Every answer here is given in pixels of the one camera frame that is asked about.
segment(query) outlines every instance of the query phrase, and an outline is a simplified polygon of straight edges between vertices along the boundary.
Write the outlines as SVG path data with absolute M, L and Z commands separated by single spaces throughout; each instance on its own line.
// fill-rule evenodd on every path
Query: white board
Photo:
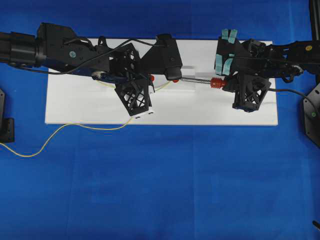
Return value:
M 111 48 L 124 39 L 107 39 Z M 155 40 L 144 41 L 155 43 Z M 183 68 L 182 75 L 211 79 L 215 77 L 216 40 L 177 40 Z M 142 57 L 150 46 L 133 42 Z M 157 88 L 166 83 L 155 75 Z M 210 88 L 209 84 L 179 81 L 150 95 L 154 114 L 144 115 L 131 124 L 144 125 L 261 125 L 278 124 L 275 92 L 268 92 L 259 111 L 247 113 L 232 108 L 234 93 Z M 47 124 L 122 124 L 129 114 L 113 88 L 76 75 L 49 75 L 46 97 Z

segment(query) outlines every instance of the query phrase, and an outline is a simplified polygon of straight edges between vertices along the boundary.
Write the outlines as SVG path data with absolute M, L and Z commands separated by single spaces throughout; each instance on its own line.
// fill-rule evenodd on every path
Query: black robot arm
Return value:
M 130 41 L 151 45 L 140 58 Z M 176 40 L 161 34 L 155 44 L 129 39 L 110 48 L 101 36 L 98 45 L 80 37 L 66 26 L 42 23 L 37 37 L 23 33 L 0 33 L 0 62 L 32 72 L 55 75 L 73 74 L 115 84 L 115 91 L 130 116 L 148 111 L 151 106 L 151 74 L 165 75 L 169 81 L 182 77 L 182 61 Z M 58 72 L 32 68 L 48 67 Z

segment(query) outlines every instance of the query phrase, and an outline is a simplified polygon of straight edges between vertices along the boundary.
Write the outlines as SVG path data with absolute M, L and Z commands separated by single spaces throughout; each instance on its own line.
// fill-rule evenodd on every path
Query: metal rod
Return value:
M 190 78 L 190 77 L 182 77 L 182 81 L 184 82 L 191 82 L 191 83 L 200 83 L 200 84 L 210 84 L 210 80 L 205 80 L 205 79 L 198 79 L 198 78 Z

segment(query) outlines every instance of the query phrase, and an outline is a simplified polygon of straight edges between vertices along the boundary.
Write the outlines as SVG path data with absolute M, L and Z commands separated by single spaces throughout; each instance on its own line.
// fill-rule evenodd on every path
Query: red knob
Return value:
M 210 86 L 213 89 L 220 89 L 226 85 L 226 82 L 223 81 L 221 78 L 213 77 L 211 78 Z

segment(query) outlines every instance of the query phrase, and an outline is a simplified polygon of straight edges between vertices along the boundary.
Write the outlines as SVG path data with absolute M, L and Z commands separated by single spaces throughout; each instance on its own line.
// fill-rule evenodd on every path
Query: black cable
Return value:
M 304 95 L 302 92 L 296 91 L 293 89 L 275 89 L 275 88 L 269 88 L 269 91 L 271 91 L 271 92 L 291 92 L 291 93 L 295 93 L 295 94 L 298 94 L 298 95 L 304 97 L 305 99 L 307 99 L 310 102 L 310 104 L 312 105 L 312 107 L 315 110 L 317 117 L 320 119 L 320 112 L 319 112 L 318 108 L 316 107 L 315 103 L 308 96 Z
M 276 58 L 267 58 L 267 57 L 234 56 L 230 58 L 231 59 L 266 60 L 270 62 L 280 62 L 280 63 L 292 64 L 292 65 L 320 65 L 320 62 L 297 62 L 297 61 L 289 61 L 286 59 L 276 59 Z
M 112 49 L 112 50 L 110 50 L 108 52 L 104 52 L 104 53 L 102 53 L 102 54 L 100 54 L 98 56 L 95 56 L 93 58 L 90 58 L 90 59 L 84 61 L 83 63 L 79 64 L 78 66 L 76 66 L 75 68 L 73 68 L 73 69 L 71 69 L 69 71 L 51 72 L 51 71 L 42 71 L 42 70 L 31 69 L 31 68 L 28 68 L 28 67 L 18 67 L 18 66 L 14 66 L 14 68 L 20 69 L 20 70 L 29 71 L 29 72 L 34 72 L 34 73 L 41 73 L 41 74 L 51 74 L 51 75 L 71 74 L 74 71 L 82 68 L 84 65 L 117 51 L 119 48 L 121 48 L 123 45 L 129 43 L 130 41 L 135 41 L 135 42 L 142 43 L 142 44 L 145 44 L 145 45 L 149 45 L 149 46 L 152 46 L 152 47 L 162 47 L 162 48 L 165 47 L 164 45 L 155 45 L 155 44 L 151 44 L 151 43 L 148 43 L 148 42 L 145 42 L 145 41 L 141 41 L 141 40 L 138 40 L 138 39 L 135 39 L 135 38 L 131 38 L 131 39 L 128 39 L 128 40 L 124 41 L 123 43 L 119 44 L 117 47 L 115 47 L 114 49 Z

